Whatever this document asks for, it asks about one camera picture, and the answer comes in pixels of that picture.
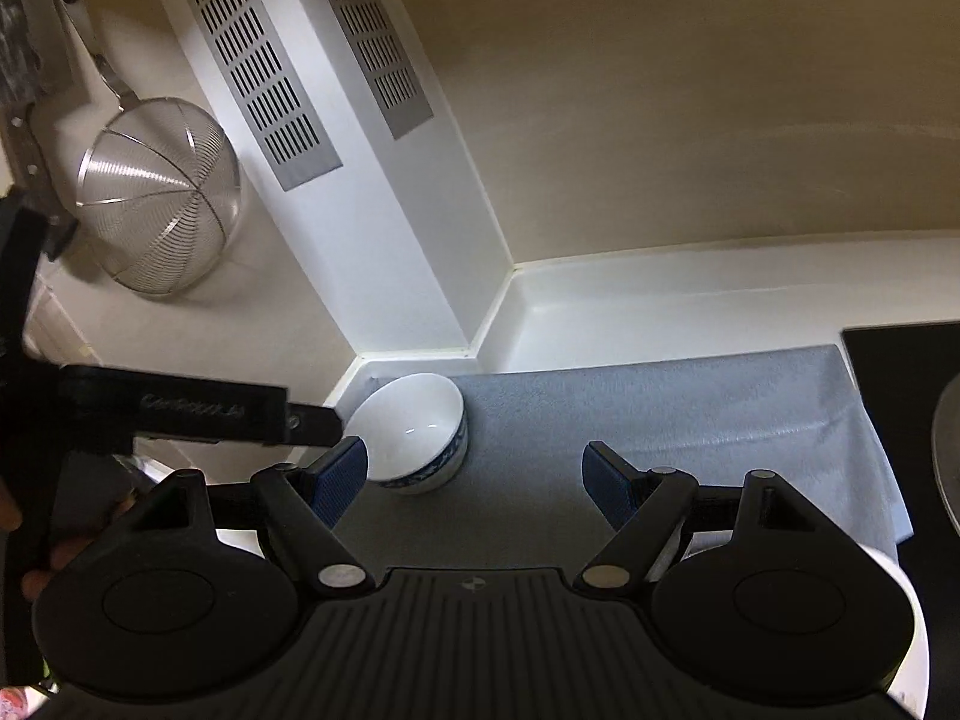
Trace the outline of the person's left hand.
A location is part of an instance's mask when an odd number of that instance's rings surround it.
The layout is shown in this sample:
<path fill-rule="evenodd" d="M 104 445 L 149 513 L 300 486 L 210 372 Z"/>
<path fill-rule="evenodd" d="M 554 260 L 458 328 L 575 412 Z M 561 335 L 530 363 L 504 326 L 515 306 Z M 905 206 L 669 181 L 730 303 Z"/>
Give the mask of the person's left hand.
<path fill-rule="evenodd" d="M 28 522 L 7 483 L 2 483 L 2 532 L 14 535 L 14 564 L 21 569 L 21 595 L 36 601 L 57 572 L 96 539 L 103 506 L 83 481 L 65 481 L 55 493 L 52 522 Z"/>

